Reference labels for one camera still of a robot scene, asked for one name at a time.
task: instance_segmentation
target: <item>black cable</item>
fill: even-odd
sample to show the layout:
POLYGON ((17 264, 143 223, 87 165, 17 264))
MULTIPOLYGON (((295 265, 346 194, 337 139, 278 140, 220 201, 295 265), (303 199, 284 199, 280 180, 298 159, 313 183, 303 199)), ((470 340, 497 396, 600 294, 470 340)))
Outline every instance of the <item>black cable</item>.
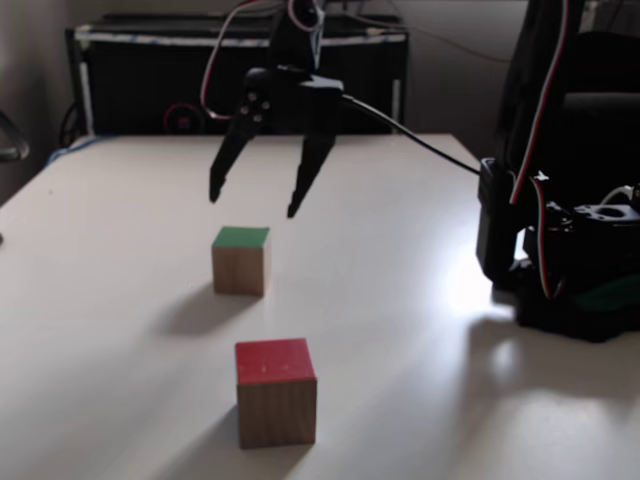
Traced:
POLYGON ((411 140, 413 140, 417 144, 421 145, 422 147, 426 148, 427 150, 432 151, 436 155, 440 155, 445 160, 453 163, 454 165, 457 165, 458 167, 462 168, 463 170, 466 170, 467 172, 471 172, 471 173, 473 173, 475 175, 480 175, 480 172, 478 170, 476 170, 475 168, 471 168, 469 165, 466 165, 466 164, 462 163, 460 160, 456 160, 452 156, 447 155, 446 153, 438 150, 435 147, 432 147, 427 142, 425 142, 420 137, 418 137, 415 133, 413 133, 411 130, 409 130, 405 126, 399 124, 398 122, 396 122, 392 118, 388 117, 387 115, 385 115, 381 111, 376 110, 372 106, 367 105, 366 103, 361 102, 360 100, 357 100, 357 99, 353 98, 350 95, 343 95, 342 96, 342 103, 344 105, 348 106, 348 107, 355 108, 356 110, 360 110, 361 112, 366 113, 367 115, 375 118, 376 120, 379 120, 382 123, 385 123, 385 124, 389 125, 390 127, 395 128, 396 130, 399 130, 405 136, 409 137, 411 140))
POLYGON ((618 0, 618 4, 616 5, 616 9, 613 11, 613 13, 611 14, 611 17, 609 18, 609 22, 607 23, 607 27, 605 28, 605 32, 610 32, 611 31, 611 27, 613 27, 613 24, 616 21, 616 18, 618 18, 618 14, 620 13, 620 10, 622 9, 622 4, 624 3, 624 0, 618 0))
POLYGON ((76 121, 74 122, 73 127, 70 130, 67 130, 67 123, 71 118, 71 115, 76 110, 76 104, 72 103, 71 106, 67 109, 67 112, 64 114, 62 118, 62 123, 60 124, 60 133, 58 134, 58 146, 60 148, 66 148, 73 143, 73 139, 70 142, 66 142, 66 135, 69 133, 74 133, 78 128, 78 119, 76 117, 76 121))

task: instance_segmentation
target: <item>blue cable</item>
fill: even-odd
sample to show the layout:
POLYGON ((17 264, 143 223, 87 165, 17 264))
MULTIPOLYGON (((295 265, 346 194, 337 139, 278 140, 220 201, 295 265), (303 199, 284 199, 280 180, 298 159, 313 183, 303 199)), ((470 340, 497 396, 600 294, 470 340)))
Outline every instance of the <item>blue cable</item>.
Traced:
POLYGON ((98 142, 101 142, 103 140, 108 140, 109 138, 114 138, 114 137, 115 137, 115 135, 101 135, 99 137, 92 137, 89 140, 87 140, 86 142, 81 143, 80 145, 77 145, 75 147, 60 148, 60 149, 56 150, 55 152, 53 152, 49 156, 49 159, 47 160, 46 167, 48 167, 53 162, 55 162, 58 158, 60 158, 60 157, 62 157, 64 155, 68 155, 69 153, 77 152, 78 150, 82 150, 83 148, 89 147, 89 146, 93 145, 94 143, 98 143, 98 142))

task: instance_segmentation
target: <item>white table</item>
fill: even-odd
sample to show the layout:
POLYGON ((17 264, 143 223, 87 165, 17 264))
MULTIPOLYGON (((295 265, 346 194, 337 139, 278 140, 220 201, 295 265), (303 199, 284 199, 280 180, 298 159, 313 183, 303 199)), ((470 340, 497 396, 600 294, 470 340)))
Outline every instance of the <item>white table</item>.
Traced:
POLYGON ((218 142, 105 141, 0 210, 0 479, 638 478, 638 337, 492 305, 473 175, 341 138, 290 221, 300 139, 251 143, 211 205, 218 142), (212 294, 223 225, 272 227, 264 299, 212 294), (287 337, 309 341, 317 443, 241 451, 233 345, 287 337))

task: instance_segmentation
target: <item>robotic arm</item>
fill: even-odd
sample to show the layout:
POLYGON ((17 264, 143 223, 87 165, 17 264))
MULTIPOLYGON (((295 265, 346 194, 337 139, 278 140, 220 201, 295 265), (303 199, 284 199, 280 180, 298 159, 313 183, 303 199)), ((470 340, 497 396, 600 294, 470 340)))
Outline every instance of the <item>robotic arm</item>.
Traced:
MULTIPOLYGON (((521 325, 604 341, 640 329, 640 186, 632 201, 600 205, 607 192, 640 185, 640 40, 580 33, 583 4, 529 0, 503 91, 496 157, 479 172, 477 256, 494 286, 517 296, 521 325), (516 261, 523 230, 529 258, 516 261)), ((316 4, 289 0, 288 7, 276 20, 267 68, 245 76, 211 167, 210 199, 269 123, 305 135, 291 218, 335 143, 340 105, 372 109, 343 95, 341 82, 314 74, 322 30, 316 4)))

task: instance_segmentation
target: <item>white wire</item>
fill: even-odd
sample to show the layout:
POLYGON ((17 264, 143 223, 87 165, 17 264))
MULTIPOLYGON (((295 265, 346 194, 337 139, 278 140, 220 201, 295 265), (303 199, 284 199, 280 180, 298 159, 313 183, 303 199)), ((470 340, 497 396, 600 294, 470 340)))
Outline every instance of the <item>white wire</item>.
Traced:
POLYGON ((368 23, 370 25, 376 26, 376 27, 384 27, 384 28, 394 28, 397 30, 409 30, 409 31, 415 31, 418 33, 422 33, 424 35, 427 35, 429 37, 435 38, 436 40, 439 40, 451 47, 457 48, 458 50, 462 50, 465 53, 468 53, 470 55, 482 58, 484 60, 488 60, 490 62, 495 62, 495 63, 511 63, 510 59, 506 59, 506 58, 500 58, 500 57, 494 57, 492 55, 487 55, 486 53, 482 53, 482 52, 478 52, 477 50, 473 50, 472 48, 466 47, 464 45, 461 45, 460 43, 457 43, 447 37, 443 37, 441 35, 438 35, 437 33, 433 33, 430 30, 426 30, 424 28, 420 28, 420 27, 413 27, 410 25, 407 25, 406 23, 390 23, 390 22, 379 22, 377 20, 371 20, 369 18, 366 17, 361 17, 360 15, 355 15, 353 13, 349 13, 349 12, 342 12, 342 14, 345 17, 351 18, 353 20, 356 20, 358 22, 361 23, 368 23))
POLYGON ((543 238, 544 235, 544 200, 542 198, 542 192, 540 191, 540 185, 536 180, 531 178, 533 182, 533 186, 536 190, 536 194, 538 197, 538 272, 540 273, 540 283, 542 284, 542 290, 544 291, 544 295, 547 298, 551 297, 551 292, 549 291, 549 286, 547 285, 547 278, 545 276, 544 268, 545 267, 545 258, 544 258, 544 249, 543 238))
POLYGON ((524 153, 524 159, 522 164, 520 165, 520 172, 518 173, 518 177, 516 178, 516 182, 513 186, 513 191, 511 192, 511 198, 509 199, 509 203, 515 205, 518 200, 518 195, 520 194, 520 189, 522 188, 522 182, 524 181, 524 176, 527 173, 527 169, 529 168, 529 163, 531 160, 531 153, 535 143, 535 138, 537 136, 537 131, 539 128, 539 121, 542 113, 544 112, 544 107, 547 103, 547 96, 549 94, 549 89, 551 87, 551 81, 555 75, 555 71, 558 63, 560 62, 560 56, 562 55, 562 50, 564 48, 564 42, 567 34, 567 24, 569 23, 568 15, 569 15, 569 0, 561 0, 562 1, 562 18, 560 19, 560 33, 558 34, 558 44, 556 45, 556 50, 553 54, 553 58, 551 60, 551 65, 549 66, 549 71, 547 72, 547 77, 544 80, 544 84, 542 86, 542 93, 540 95, 540 100, 538 101, 538 107, 536 109, 536 113, 533 117, 533 126, 531 128, 531 133, 529 134, 529 141, 527 142, 527 149, 524 153))
POLYGON ((211 51, 211 55, 209 56, 209 61, 207 62, 207 67, 204 70, 204 76, 202 77, 202 85, 200 86, 200 105, 202 106, 202 109, 205 112, 207 112, 207 114, 211 118, 215 120, 231 120, 232 118, 230 115, 220 115, 214 112, 213 110, 211 110, 209 107, 207 107, 207 98, 206 98, 207 90, 211 82, 211 69, 213 68, 213 64, 218 55, 218 51, 222 47, 222 40, 224 38, 224 34, 226 33, 227 28, 229 28, 229 24, 231 23, 231 20, 233 20, 233 17, 235 17, 236 14, 238 14, 242 10, 245 10, 249 7, 253 7, 259 3, 271 2, 271 1, 273 0, 253 0, 253 1, 250 1, 249 3, 241 3, 238 6, 236 6, 233 10, 231 10, 231 12, 229 12, 227 19, 222 24, 222 28, 218 33, 218 39, 216 40, 216 45, 215 47, 213 47, 213 50, 211 51))
POLYGON ((633 187, 630 187, 629 185, 625 185, 623 187, 614 188, 613 190, 611 190, 611 192, 607 194, 606 197, 604 197, 604 200, 600 202, 600 205, 608 204, 609 202, 611 202, 611 200, 613 200, 615 196, 620 194, 624 194, 629 198, 629 201, 631 201, 631 199, 633 198, 633 187))
POLYGON ((296 16, 296 11, 295 8, 293 8, 293 4, 296 2, 296 0, 289 0, 287 3, 287 11, 289 13, 289 18, 291 19, 291 21, 294 23, 294 25, 296 27, 298 27, 300 30, 304 31, 304 32, 313 32, 316 28, 318 28, 320 25, 322 25, 323 19, 324 19, 324 12, 322 10, 320 10, 320 8, 318 7, 318 3, 316 2, 316 0, 313 0, 313 7, 316 10, 316 15, 317 15, 317 21, 316 24, 309 27, 307 25, 305 25, 304 23, 302 23, 298 17, 296 16))

